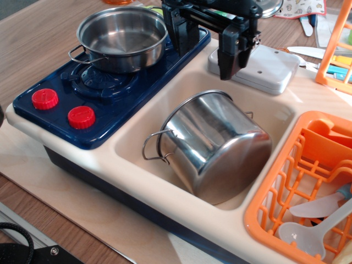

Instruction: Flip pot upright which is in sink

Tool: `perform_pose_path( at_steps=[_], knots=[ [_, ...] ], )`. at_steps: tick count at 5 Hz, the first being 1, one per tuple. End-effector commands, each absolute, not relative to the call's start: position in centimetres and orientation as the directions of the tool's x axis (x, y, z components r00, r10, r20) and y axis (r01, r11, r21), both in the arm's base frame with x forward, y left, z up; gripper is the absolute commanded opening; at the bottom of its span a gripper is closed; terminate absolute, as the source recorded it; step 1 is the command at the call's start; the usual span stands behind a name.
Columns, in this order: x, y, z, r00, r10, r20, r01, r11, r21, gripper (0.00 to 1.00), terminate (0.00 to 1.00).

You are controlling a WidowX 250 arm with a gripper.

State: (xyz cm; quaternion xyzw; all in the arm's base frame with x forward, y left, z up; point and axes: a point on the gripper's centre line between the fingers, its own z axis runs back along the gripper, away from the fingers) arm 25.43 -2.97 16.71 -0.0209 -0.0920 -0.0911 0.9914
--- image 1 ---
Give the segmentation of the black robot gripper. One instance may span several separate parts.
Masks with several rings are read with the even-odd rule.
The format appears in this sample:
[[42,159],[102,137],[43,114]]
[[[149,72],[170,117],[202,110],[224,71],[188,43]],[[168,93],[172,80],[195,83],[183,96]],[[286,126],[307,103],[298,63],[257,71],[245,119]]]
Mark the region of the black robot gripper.
[[219,34],[220,79],[230,80],[247,66],[259,38],[262,9],[255,1],[162,1],[164,23],[174,49],[186,55],[199,41],[199,26]]

